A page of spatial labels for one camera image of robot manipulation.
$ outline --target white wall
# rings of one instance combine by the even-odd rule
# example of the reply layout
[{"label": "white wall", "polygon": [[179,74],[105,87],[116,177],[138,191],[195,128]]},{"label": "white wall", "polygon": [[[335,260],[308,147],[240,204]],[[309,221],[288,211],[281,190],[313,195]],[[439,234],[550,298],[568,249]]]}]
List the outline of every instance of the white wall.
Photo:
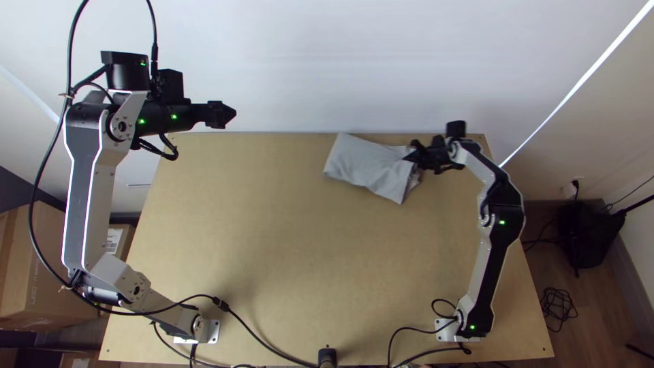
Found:
[{"label": "white wall", "polygon": [[[581,198],[618,200],[654,174],[654,12],[504,167],[527,200],[562,199],[584,176]],[[614,211],[654,193],[654,181]],[[654,305],[654,202],[629,213],[620,232]]]},{"label": "white wall", "polygon": [[[645,0],[157,0],[160,66],[185,74],[196,102],[222,99],[228,131],[442,132],[464,119],[507,157],[561,101]],[[65,42],[77,0],[7,0],[0,65],[58,109]],[[97,0],[78,25],[73,79],[99,66],[99,50],[147,53],[144,2]],[[2,129],[48,134],[6,106]],[[0,144],[5,144],[0,132]],[[27,149],[0,157],[33,178]],[[147,183],[156,158],[130,155],[118,175]],[[65,181],[52,178],[55,190]],[[140,209],[117,196],[116,211]]]},{"label": "white wall", "polygon": [[[604,197],[607,203],[614,202],[631,190],[645,182],[654,174],[653,161],[642,167],[643,175],[635,180],[629,181],[622,188]],[[647,196],[654,194],[654,180],[643,185],[637,192],[614,206],[612,212],[628,207]],[[654,238],[652,237],[652,221],[654,219],[654,201],[630,211],[627,214],[627,221],[620,231],[620,237],[625,243],[632,262],[638,271],[640,280],[647,292],[650,303],[654,305]]]}]

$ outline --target power outlet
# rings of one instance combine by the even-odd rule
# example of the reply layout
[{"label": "power outlet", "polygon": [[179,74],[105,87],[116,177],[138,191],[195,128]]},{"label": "power outlet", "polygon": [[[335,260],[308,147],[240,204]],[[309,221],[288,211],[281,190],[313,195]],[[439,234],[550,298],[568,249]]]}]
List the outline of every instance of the power outlet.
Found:
[{"label": "power outlet", "polygon": [[[565,199],[572,199],[572,198],[574,198],[575,196],[578,195],[578,191],[581,190],[581,180],[583,178],[584,177],[574,177],[574,178],[572,178],[572,180],[568,184],[561,187],[561,194],[563,195],[563,197]],[[572,181],[575,181],[575,180],[579,184],[579,189],[577,189],[577,187],[575,187],[574,184],[572,184]]]}]

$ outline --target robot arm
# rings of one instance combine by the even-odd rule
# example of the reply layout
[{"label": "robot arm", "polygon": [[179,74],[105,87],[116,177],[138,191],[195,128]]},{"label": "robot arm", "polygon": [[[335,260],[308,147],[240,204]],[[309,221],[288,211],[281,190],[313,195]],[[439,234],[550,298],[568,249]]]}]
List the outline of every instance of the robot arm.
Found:
[{"label": "robot arm", "polygon": [[[152,289],[147,277],[106,253],[106,238],[116,167],[130,149],[140,148],[140,137],[189,130],[198,121],[224,128],[236,111],[221,102],[191,104],[183,97],[181,73],[172,70],[159,71],[161,86],[151,93],[145,55],[102,52],[102,61],[118,104],[103,104],[104,95],[91,93],[65,116],[72,170],[62,262],[85,298],[145,313],[176,342],[215,343],[219,321],[205,321],[191,305],[168,309],[174,302]],[[166,310],[148,314],[159,309]]]},{"label": "robot arm", "polygon": [[[458,301],[452,317],[456,323],[441,330],[441,341],[478,341],[493,327],[493,297],[508,247],[519,238],[525,223],[523,197],[508,174],[482,153],[482,147],[465,137],[465,122],[447,125],[446,138],[434,137],[425,148],[414,140],[417,149],[406,160],[418,167],[441,174],[449,169],[468,167],[483,183],[477,200],[480,244],[468,291]],[[437,319],[435,326],[451,320]]]}]

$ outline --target wooden table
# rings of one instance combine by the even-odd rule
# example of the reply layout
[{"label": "wooden table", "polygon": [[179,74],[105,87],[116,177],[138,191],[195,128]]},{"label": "wooden table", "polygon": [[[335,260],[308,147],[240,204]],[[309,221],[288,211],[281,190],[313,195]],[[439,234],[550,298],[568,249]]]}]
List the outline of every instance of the wooden table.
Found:
[{"label": "wooden table", "polygon": [[[431,141],[416,134],[361,137]],[[483,136],[470,137],[488,152]],[[159,164],[127,262],[172,300],[196,293],[225,299],[265,340],[296,358],[315,362],[329,345],[342,365],[385,365],[396,328],[433,330],[430,302],[455,303],[466,292],[478,249],[481,185],[468,170],[427,173],[400,206],[324,177],[334,138],[172,135],[180,157]],[[200,345],[198,358],[289,365],[209,301],[195,304],[221,318],[218,344]],[[419,361],[553,356],[519,244],[508,252],[493,308],[493,331],[467,344],[472,355],[444,352]],[[392,361],[446,346],[434,335],[402,332]],[[161,344],[147,319],[125,316],[111,316],[101,359],[186,363]]]}]

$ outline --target gray cloth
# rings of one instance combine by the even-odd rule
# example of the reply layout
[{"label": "gray cloth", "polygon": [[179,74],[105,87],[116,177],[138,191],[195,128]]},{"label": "gray cloth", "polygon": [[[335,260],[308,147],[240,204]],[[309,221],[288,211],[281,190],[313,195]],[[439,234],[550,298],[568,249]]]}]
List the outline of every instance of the gray cloth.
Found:
[{"label": "gray cloth", "polygon": [[340,133],[323,173],[402,204],[405,195],[419,184],[420,173],[414,170],[415,164],[402,160],[413,151],[406,146],[386,146]]}]

